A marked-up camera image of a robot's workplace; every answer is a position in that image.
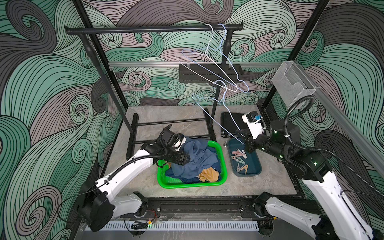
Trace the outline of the tan cartoon print t-shirt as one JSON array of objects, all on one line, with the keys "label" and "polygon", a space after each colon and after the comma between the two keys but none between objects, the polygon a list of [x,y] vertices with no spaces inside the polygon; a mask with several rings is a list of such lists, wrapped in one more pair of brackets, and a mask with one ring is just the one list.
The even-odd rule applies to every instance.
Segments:
[{"label": "tan cartoon print t-shirt", "polygon": [[196,183],[213,183],[217,182],[221,179],[220,173],[222,172],[221,164],[215,163],[208,169],[204,169],[200,174],[198,174],[196,177],[192,179],[186,179],[181,176],[176,176],[176,170],[177,168],[183,168],[183,166],[175,165],[175,164],[168,164],[170,168],[166,170],[165,176],[173,178],[173,179],[179,179],[184,184],[196,184]]}]

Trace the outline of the light blue wire hanger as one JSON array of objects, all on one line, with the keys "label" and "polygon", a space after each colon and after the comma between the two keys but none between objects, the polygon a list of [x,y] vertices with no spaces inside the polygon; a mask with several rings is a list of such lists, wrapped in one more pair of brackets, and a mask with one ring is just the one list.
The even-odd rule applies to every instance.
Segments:
[{"label": "light blue wire hanger", "polygon": [[[232,91],[236,93],[238,90],[242,90],[239,88],[237,83],[235,83],[231,77],[226,73],[226,71],[229,68],[234,69],[235,67],[233,66],[231,60],[229,59],[229,53],[231,50],[231,45],[232,45],[232,37],[233,37],[233,32],[234,31],[241,31],[243,29],[244,23],[240,24],[234,24],[234,25],[224,25],[224,24],[218,24],[216,26],[212,26],[210,24],[206,24],[207,27],[210,27],[212,32],[224,29],[225,36],[222,38],[220,45],[214,49],[210,47],[210,44],[207,44],[207,47],[205,49],[205,52],[203,54],[199,53],[199,56],[205,57],[210,61],[210,63],[213,63],[217,69],[219,70],[218,73],[215,73],[211,70],[208,70],[203,64],[200,64],[196,61],[193,60],[192,55],[193,54],[198,54],[198,51],[189,51],[187,54],[182,51],[182,56],[184,57],[184,62],[178,59],[178,56],[176,56],[177,62],[179,62],[180,65],[186,67],[188,70],[192,71],[194,74],[198,75],[199,77],[207,80],[208,82],[218,86],[219,88],[225,88],[226,91]],[[218,65],[212,58],[208,56],[209,50],[216,51],[222,55],[222,62],[220,65]],[[191,69],[191,64],[197,65],[200,68],[203,68],[205,70],[208,70],[211,74],[215,75],[218,77],[216,81],[211,81],[208,78],[204,77],[203,75],[199,74],[198,72],[194,71]]]}]

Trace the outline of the white wire hanger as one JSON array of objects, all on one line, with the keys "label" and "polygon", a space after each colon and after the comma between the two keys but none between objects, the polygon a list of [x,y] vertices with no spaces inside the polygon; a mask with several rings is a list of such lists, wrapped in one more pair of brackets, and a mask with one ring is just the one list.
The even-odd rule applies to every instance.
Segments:
[{"label": "white wire hanger", "polygon": [[[211,48],[214,48],[214,49],[216,49],[217,47],[212,47],[211,46],[211,42],[214,40],[214,37],[215,37],[215,32],[212,32],[212,35],[211,35],[211,38],[210,38],[210,40],[208,41],[208,43],[207,44],[210,44],[210,47]],[[196,62],[198,62],[198,63],[200,63],[200,64],[206,64],[206,65],[214,65],[213,63],[210,63],[210,61],[208,60],[208,59],[206,59],[205,57],[200,57],[199,56],[199,53],[201,53],[201,54],[203,54],[204,52],[205,52],[205,49],[206,49],[206,47],[207,46],[205,46],[204,48],[202,48],[202,49],[196,49],[197,51],[198,51],[198,54],[193,54],[192,55],[192,58],[193,58],[193,60],[194,61],[196,61]],[[187,50],[187,49],[185,49],[185,50],[182,50],[182,51],[184,51],[186,54],[189,52],[189,51],[195,51],[195,50]],[[181,60],[182,62],[184,62],[184,57],[182,56],[182,52],[180,53],[180,54],[177,54],[176,56],[178,56],[178,59],[179,60]],[[216,52],[216,51],[213,51],[213,50],[209,50],[209,52],[208,52],[208,56],[210,57],[210,58],[212,58],[218,65],[220,65],[221,64],[221,62],[222,62],[222,55],[220,54],[220,53],[218,53],[218,52]]]}]

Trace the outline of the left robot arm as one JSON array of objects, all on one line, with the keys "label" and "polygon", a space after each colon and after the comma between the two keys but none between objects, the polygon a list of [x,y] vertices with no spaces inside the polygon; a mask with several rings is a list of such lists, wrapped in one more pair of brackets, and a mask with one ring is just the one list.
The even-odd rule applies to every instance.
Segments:
[{"label": "left robot arm", "polygon": [[166,126],[154,141],[145,142],[141,148],[124,164],[112,173],[96,181],[86,181],[79,192],[77,213],[87,226],[97,232],[110,220],[128,214],[143,217],[148,209],[148,199],[140,192],[125,197],[118,194],[144,170],[164,160],[180,166],[190,158],[182,150],[187,138],[176,134]]}]

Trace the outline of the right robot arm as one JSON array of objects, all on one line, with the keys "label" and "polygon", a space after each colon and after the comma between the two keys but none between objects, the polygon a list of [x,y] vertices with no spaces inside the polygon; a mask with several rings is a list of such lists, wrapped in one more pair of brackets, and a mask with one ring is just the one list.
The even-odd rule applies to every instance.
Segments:
[{"label": "right robot arm", "polygon": [[273,218],[281,219],[302,230],[315,240],[381,240],[384,235],[373,229],[358,213],[340,186],[331,164],[325,158],[326,149],[302,146],[298,126],[292,118],[298,116],[297,106],[307,103],[307,109],[315,102],[314,96],[296,101],[285,117],[277,121],[278,128],[265,134],[262,117],[256,112],[242,116],[246,129],[238,130],[245,151],[261,150],[281,161],[307,186],[325,211],[323,216],[289,205],[276,196],[263,192],[255,200],[253,208],[263,219],[260,229],[271,230]]}]

